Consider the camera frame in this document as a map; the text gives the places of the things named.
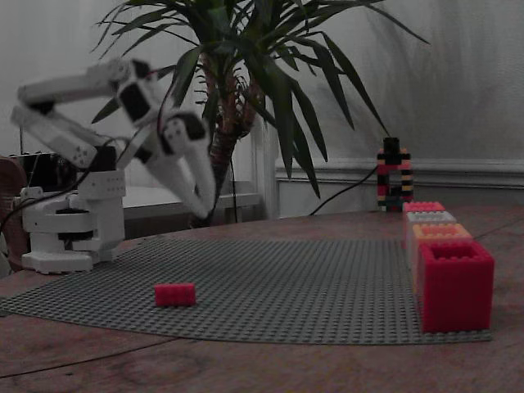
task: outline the brown chair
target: brown chair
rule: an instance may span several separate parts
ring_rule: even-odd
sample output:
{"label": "brown chair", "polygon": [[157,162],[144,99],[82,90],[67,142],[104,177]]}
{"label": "brown chair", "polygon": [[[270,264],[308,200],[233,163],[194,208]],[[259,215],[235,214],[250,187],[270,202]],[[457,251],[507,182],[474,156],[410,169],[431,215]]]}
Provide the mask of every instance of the brown chair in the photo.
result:
{"label": "brown chair", "polygon": [[[13,199],[27,184],[25,171],[17,159],[0,157],[0,220],[12,211]],[[21,214],[9,219],[3,234],[9,250],[9,265],[15,272],[22,270],[22,255],[28,252],[29,237],[22,227]]]}

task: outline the lego baseplate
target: lego baseplate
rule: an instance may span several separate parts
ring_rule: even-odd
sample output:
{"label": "lego baseplate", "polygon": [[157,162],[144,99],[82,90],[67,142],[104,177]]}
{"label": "lego baseplate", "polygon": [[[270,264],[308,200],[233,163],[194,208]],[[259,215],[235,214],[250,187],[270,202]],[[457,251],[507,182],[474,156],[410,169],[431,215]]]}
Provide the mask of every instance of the lego baseplate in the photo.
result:
{"label": "lego baseplate", "polygon": [[[175,241],[153,238],[92,272],[0,303],[68,323],[172,337],[303,344],[486,341],[421,334],[400,240]],[[196,305],[155,306],[154,284],[194,282]]]}

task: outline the robotic arm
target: robotic arm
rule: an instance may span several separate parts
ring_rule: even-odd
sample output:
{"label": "robotic arm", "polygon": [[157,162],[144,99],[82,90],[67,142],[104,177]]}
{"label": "robotic arm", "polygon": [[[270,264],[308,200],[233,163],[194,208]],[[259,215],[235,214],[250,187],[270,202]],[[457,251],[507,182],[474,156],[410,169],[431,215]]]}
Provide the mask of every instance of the robotic arm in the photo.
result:
{"label": "robotic arm", "polygon": [[[63,102],[104,96],[114,97],[138,129],[123,151],[108,147],[111,138],[84,128],[55,108]],[[195,114],[177,108],[161,113],[164,94],[147,63],[115,59],[88,68],[84,75],[28,84],[19,89],[18,97],[20,105],[11,121],[85,176],[78,191],[51,195],[52,199],[24,209],[22,220],[31,241],[31,252],[22,256],[24,267],[59,273],[90,270],[99,261],[111,260],[112,250],[124,239],[123,169],[133,158],[196,215],[206,217],[213,209],[215,178],[206,125]],[[28,187],[20,199],[42,196],[40,187]]]}
{"label": "robotic arm", "polygon": [[[87,169],[106,138],[67,119],[54,106],[104,96],[115,97],[138,129],[120,155],[117,168],[123,169],[138,158],[196,215],[206,217],[215,203],[215,178],[207,153],[209,133],[195,114],[176,109],[163,114],[158,127],[164,94],[145,62],[114,59],[88,68],[85,75],[26,85],[19,89],[22,105],[14,108],[11,120],[78,168]],[[187,162],[199,195],[184,174],[182,159]]]}

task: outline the palm plant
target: palm plant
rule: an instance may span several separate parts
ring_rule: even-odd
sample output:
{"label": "palm plant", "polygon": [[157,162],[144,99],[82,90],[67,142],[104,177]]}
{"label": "palm plant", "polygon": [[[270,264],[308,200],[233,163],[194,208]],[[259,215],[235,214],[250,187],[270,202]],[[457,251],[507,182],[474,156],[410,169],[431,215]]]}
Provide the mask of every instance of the palm plant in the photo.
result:
{"label": "palm plant", "polygon": [[[322,130],[311,100],[296,79],[281,67],[283,62],[298,70],[303,62],[316,75],[321,70],[348,124],[353,128],[350,110],[341,86],[347,78],[356,88],[371,113],[389,136],[364,85],[351,61],[319,26],[335,15],[355,7],[366,7],[386,17],[402,30],[421,39],[373,4],[383,0],[128,0],[113,8],[99,22],[103,33],[98,45],[112,37],[104,56],[124,34],[142,30],[144,34],[125,53],[158,34],[170,34],[192,45],[176,64],[159,70],[159,78],[172,74],[169,93],[174,104],[181,105],[194,78],[200,79],[206,98],[202,100],[203,118],[210,125],[213,138],[210,158],[217,190],[228,171],[233,149],[239,138],[246,136],[256,114],[261,115],[278,132],[278,139],[287,176],[291,178],[293,158],[307,173],[319,197],[313,161],[304,130],[293,111],[293,97],[304,115],[313,140],[328,159]],[[131,21],[119,16],[135,7],[140,15]],[[177,33],[189,27],[197,42]],[[268,98],[273,111],[266,106]],[[118,109],[110,101],[93,122]],[[210,224],[207,219],[193,217],[190,225]]]}

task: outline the red lego brick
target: red lego brick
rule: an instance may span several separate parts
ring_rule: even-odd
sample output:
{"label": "red lego brick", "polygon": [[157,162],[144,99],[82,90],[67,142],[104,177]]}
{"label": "red lego brick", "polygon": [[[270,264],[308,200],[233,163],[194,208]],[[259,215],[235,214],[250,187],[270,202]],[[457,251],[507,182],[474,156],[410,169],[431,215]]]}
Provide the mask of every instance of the red lego brick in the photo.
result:
{"label": "red lego brick", "polygon": [[156,284],[156,305],[194,305],[197,302],[195,284]]}
{"label": "red lego brick", "polygon": [[399,170],[400,165],[378,165],[377,174],[389,174],[392,170]]}
{"label": "red lego brick", "polygon": [[377,185],[377,195],[387,195],[387,192],[389,190],[389,186],[387,185]]}
{"label": "red lego brick", "polygon": [[419,248],[418,307],[423,332],[490,327],[495,261],[478,242]]}

